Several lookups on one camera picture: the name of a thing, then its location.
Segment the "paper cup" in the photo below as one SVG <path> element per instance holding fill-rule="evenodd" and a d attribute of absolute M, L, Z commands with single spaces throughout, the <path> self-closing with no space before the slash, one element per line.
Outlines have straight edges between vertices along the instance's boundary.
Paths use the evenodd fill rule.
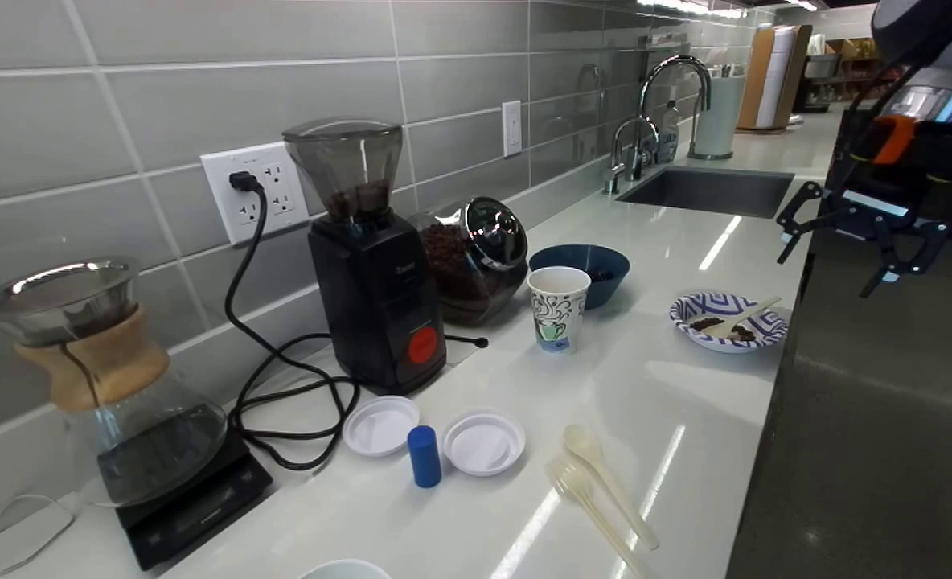
<path fill-rule="evenodd" d="M 535 330 L 544 351 L 575 345 L 592 278 L 575 266 L 539 266 L 532 272 Z"/>

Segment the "white cup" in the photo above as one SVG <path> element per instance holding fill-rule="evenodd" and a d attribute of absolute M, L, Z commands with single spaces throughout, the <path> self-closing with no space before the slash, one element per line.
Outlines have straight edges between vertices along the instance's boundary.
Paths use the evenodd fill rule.
<path fill-rule="evenodd" d="M 389 579 L 389 576 L 387 570 L 366 559 L 332 559 L 332 564 L 312 566 L 301 579 Z"/>
<path fill-rule="evenodd" d="M 528 287 L 536 345 L 544 351 L 568 351 L 583 325 L 592 278 L 575 266 L 539 266 L 532 272 Z"/>

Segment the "blue and white plate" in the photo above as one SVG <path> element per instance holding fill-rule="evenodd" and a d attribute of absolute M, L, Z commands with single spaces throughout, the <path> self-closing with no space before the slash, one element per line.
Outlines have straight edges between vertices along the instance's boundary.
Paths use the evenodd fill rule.
<path fill-rule="evenodd" d="M 721 351 L 721 353 L 749 353 L 758 351 L 765 345 L 774 345 L 778 339 L 783 339 L 783 319 L 774 311 L 763 311 L 742 323 L 742 329 L 751 339 L 741 339 L 741 333 L 708 333 L 691 329 L 696 323 L 714 314 L 714 319 L 728 319 L 728 314 L 741 314 L 742 310 L 756 304 L 746 297 L 737 293 L 687 293 L 681 300 L 673 303 L 670 319 L 673 325 L 687 333 L 696 345 L 708 346 L 708 351 Z"/>

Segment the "black cable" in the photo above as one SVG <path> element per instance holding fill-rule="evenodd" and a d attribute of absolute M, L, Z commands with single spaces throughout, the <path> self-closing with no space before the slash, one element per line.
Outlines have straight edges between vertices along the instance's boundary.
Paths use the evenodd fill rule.
<path fill-rule="evenodd" d="M 66 351 L 66 340 L 61 340 L 61 353 L 84 374 L 90 400 L 92 400 L 92 413 L 98 413 L 98 397 L 95 397 L 95 376 L 90 374 L 90 367 Z"/>
<path fill-rule="evenodd" d="M 248 272 L 248 266 L 252 266 L 252 261 L 254 261 L 254 253 L 258 253 L 258 243 L 261 243 L 261 234 L 265 234 L 265 222 L 266 222 L 266 198 L 265 198 L 265 185 L 261 185 L 258 178 L 248 174 L 248 170 L 230 174 L 228 184 L 230 184 L 239 194 L 252 194 L 252 196 L 258 196 L 258 224 L 254 224 L 254 234 L 252 234 L 248 253 L 245 253 L 245 261 L 239 263 L 239 270 L 233 270 L 233 278 L 230 278 L 230 283 L 228 283 L 228 291 L 224 291 L 224 303 L 222 303 L 222 310 L 224 310 L 224 319 L 228 319 L 239 330 L 245 330 L 254 345 L 261 345 L 261 346 L 271 353 L 271 356 L 266 356 L 266 360 L 248 376 L 248 383 L 241 387 L 241 391 L 239 391 L 239 400 L 233 400 L 233 404 L 230 404 L 230 413 L 228 413 L 228 425 L 230 425 L 230 427 L 233 427 L 252 448 L 265 451 L 265 452 L 266 452 L 273 464 L 280 464 L 284 469 L 321 469 L 321 465 L 332 461 L 332 452 L 333 452 L 333 448 L 336 448 L 336 441 L 340 441 L 340 434 L 343 434 L 343 420 L 347 420 L 347 414 L 355 413 L 355 404 L 356 404 L 356 400 L 359 400 L 359 387 L 356 387 L 349 376 L 327 376 L 321 367 L 312 367 L 312 365 L 294 360 L 294 356 L 287 353 L 287 351 L 296 346 L 296 345 L 321 340 L 321 339 L 327 339 L 327 333 L 300 333 L 300 339 L 294 339 L 294 340 L 273 346 L 265 333 L 258 333 L 252 325 L 245 325 L 245 323 L 233 314 L 233 304 L 230 304 L 230 303 L 233 303 L 233 297 L 239 297 L 239 291 L 241 291 L 241 283 L 245 283 L 245 272 Z M 305 383 L 305 387 L 296 387 L 296 390 L 266 391 L 266 397 L 254 397 L 254 400 L 252 400 L 252 391 L 258 390 L 265 370 L 266 370 L 273 360 L 312 374 L 315 383 Z M 258 407 L 258 404 L 266 404 L 266 403 L 280 403 L 280 400 L 290 400 L 290 397 L 301 397 L 301 391 L 312 391 L 312 390 L 327 390 L 332 403 L 336 404 L 336 420 L 333 420 L 332 427 L 321 427 L 321 431 L 258 431 L 258 427 L 248 427 L 248 425 L 245 425 L 245 413 L 248 413 L 248 407 Z M 327 443 L 318 451 L 318 457 L 301 461 L 301 464 L 284 457 L 273 443 L 266 443 L 266 441 L 326 441 L 326 436 L 327 436 Z"/>
<path fill-rule="evenodd" d="M 445 333 L 445 340 L 461 340 L 461 345 L 471 345 L 471 346 L 489 346 L 489 339 L 469 339 L 469 333 Z"/>

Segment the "blue cap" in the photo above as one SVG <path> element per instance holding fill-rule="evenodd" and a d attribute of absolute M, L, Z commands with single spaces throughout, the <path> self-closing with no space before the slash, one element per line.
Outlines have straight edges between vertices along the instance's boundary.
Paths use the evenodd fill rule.
<path fill-rule="evenodd" d="M 436 431 L 429 425 L 413 427 L 407 457 L 413 457 L 415 487 L 434 488 L 441 482 Z"/>

